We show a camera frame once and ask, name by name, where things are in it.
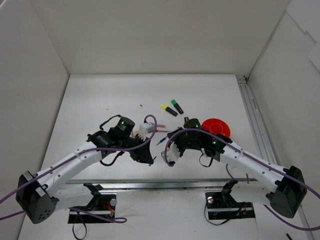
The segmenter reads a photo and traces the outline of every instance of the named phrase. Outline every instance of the green highlighter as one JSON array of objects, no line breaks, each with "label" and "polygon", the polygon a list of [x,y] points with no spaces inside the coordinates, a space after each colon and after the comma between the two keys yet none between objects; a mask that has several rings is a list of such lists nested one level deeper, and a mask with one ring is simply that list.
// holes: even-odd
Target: green highlighter
[{"label": "green highlighter", "polygon": [[179,106],[179,104],[177,103],[176,100],[171,100],[172,105],[174,106],[174,108],[178,111],[178,113],[183,114],[184,111],[182,110],[182,108]]}]

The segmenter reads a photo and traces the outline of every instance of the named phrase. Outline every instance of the white wall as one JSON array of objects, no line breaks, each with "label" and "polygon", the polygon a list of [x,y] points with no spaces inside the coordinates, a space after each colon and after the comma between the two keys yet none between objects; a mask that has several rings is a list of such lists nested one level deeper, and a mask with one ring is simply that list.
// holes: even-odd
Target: white wall
[{"label": "white wall", "polygon": [[[277,159],[299,167],[320,192],[320,72],[309,58],[315,44],[285,13],[249,82]],[[320,225],[319,204],[310,192],[302,203],[311,227]],[[320,231],[313,234],[320,239]]]},{"label": "white wall", "polygon": [[[27,0],[0,6],[0,198],[26,170],[40,169],[68,73]],[[15,197],[0,216],[20,211]],[[14,240],[23,215],[0,221],[0,238]]]},{"label": "white wall", "polygon": [[31,0],[70,74],[249,75],[289,0]]}]

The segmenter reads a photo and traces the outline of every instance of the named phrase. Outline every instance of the red plate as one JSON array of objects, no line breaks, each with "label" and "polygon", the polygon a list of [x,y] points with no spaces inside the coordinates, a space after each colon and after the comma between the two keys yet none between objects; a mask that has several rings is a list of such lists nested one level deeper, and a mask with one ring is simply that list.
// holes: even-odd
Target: red plate
[{"label": "red plate", "polygon": [[220,119],[217,119],[217,118],[207,119],[202,123],[201,126],[204,130],[207,130],[212,134],[222,134],[230,138],[231,132],[230,132],[229,126]]}]

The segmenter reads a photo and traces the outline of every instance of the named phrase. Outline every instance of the robotic arm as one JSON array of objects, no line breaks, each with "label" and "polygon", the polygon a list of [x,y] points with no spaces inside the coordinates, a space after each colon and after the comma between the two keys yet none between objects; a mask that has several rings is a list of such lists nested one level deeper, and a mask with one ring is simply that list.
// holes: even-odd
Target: robotic arm
[{"label": "robotic arm", "polygon": [[[79,188],[68,188],[65,184],[85,168],[116,151],[97,150],[81,155],[80,153],[95,148],[127,149],[137,147],[148,139],[147,134],[154,132],[156,127],[154,123],[145,122],[139,126],[139,133],[133,138],[130,137],[130,134],[134,126],[135,123],[132,120],[121,116],[115,127],[111,127],[106,132],[101,125],[101,130],[92,135],[88,134],[88,139],[82,146],[55,165],[41,170],[35,175],[32,175],[29,171],[22,174],[19,178],[18,187],[66,160],[72,159],[63,167],[53,170],[50,174],[17,192],[15,199],[32,223],[41,223],[50,217],[54,211],[61,209],[75,206],[86,206],[89,210],[93,209],[99,203],[101,196],[99,190],[102,189],[100,185],[84,184]],[[130,157],[136,162],[150,165],[154,163],[154,158],[150,153],[150,142],[129,151],[129,153]]]},{"label": "robotic arm", "polygon": [[174,166],[178,159],[183,156],[185,150],[192,149],[201,151],[204,156],[211,158],[211,160],[214,159],[236,167],[259,181],[258,183],[244,184],[237,180],[231,180],[223,187],[222,192],[213,196],[213,201],[224,201],[225,203],[252,202],[270,205],[278,214],[286,218],[295,216],[307,189],[277,172],[270,171],[247,155],[304,183],[303,175],[298,168],[291,166],[290,169],[286,169],[283,166],[269,163],[245,151],[224,135],[215,134],[224,142],[216,140],[216,138],[203,131],[196,118],[186,121],[183,127],[185,129],[198,129],[202,132],[187,131],[180,127],[168,134],[169,138],[176,134],[176,138],[169,142],[169,149],[161,153],[162,158],[169,166]]}]

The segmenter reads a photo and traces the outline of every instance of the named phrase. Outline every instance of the white table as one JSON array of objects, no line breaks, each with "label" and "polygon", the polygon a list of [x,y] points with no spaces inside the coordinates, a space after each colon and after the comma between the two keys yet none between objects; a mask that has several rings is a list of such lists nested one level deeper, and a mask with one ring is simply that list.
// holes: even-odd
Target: white table
[{"label": "white table", "polygon": [[[161,108],[161,104],[174,108],[170,103],[172,99],[182,107],[183,115],[174,117]],[[198,118],[201,123],[218,118],[229,125],[231,139],[257,153],[234,75],[72,75],[42,167],[49,167],[67,156],[87,139],[87,134],[95,133],[102,122],[117,114],[132,119],[135,130],[148,114],[153,114],[158,123],[165,124],[169,130],[183,126],[184,117]],[[110,121],[104,129],[114,127],[118,120]],[[155,146],[164,136],[165,133],[156,133],[151,141],[150,151],[156,156],[152,166],[137,163],[126,153],[112,167],[93,164],[74,180],[141,182],[229,178],[223,163],[215,161],[210,168],[202,167],[198,151],[187,150],[174,167],[168,167],[161,158],[165,142]],[[114,156],[103,161],[110,162]],[[246,177],[240,170],[230,167],[230,171],[235,177]]]},{"label": "white table", "polygon": [[[161,104],[170,106],[172,99],[177,100],[184,115],[173,117],[161,109]],[[136,129],[148,114],[155,115],[158,123],[171,130],[182,126],[186,116],[198,118],[201,123],[209,118],[219,118],[230,126],[235,142],[257,153],[234,75],[72,75],[42,168],[68,155],[87,139],[88,133],[96,132],[100,123],[116,114],[132,119]],[[117,120],[111,121],[105,129],[116,123]],[[163,133],[157,133],[151,142],[151,154],[157,156],[152,166],[134,162],[125,154],[110,168],[93,164],[73,181],[191,182],[229,178],[223,163],[201,167],[200,153],[196,151],[186,151],[174,167],[168,167],[160,156],[165,144],[155,147],[163,137]],[[230,170],[235,177],[245,178],[243,172],[232,167]],[[88,224],[86,240],[283,240],[286,233],[295,240],[306,239],[304,232],[284,225],[259,204],[254,205],[256,219],[237,219],[219,227],[210,225],[203,215],[203,189],[125,191],[117,194],[117,201],[116,216],[127,217],[128,222]],[[19,240],[73,240],[72,225],[67,224],[68,213],[66,210],[55,212],[37,225],[26,217]],[[291,222],[302,225],[298,214]]]}]

